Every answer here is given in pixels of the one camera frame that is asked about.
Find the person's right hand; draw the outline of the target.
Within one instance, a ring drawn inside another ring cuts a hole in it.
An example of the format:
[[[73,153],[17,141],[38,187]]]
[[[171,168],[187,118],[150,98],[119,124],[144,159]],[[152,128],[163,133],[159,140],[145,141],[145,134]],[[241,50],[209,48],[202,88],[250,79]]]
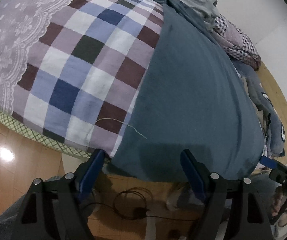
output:
[[[283,193],[282,187],[281,186],[277,187],[275,189],[275,194],[272,199],[271,213],[272,213],[272,216],[277,216],[278,214],[281,213],[281,216],[278,220],[280,225],[287,224],[287,206],[284,212],[280,211],[282,206],[285,204],[286,199],[287,199],[287,194]]]

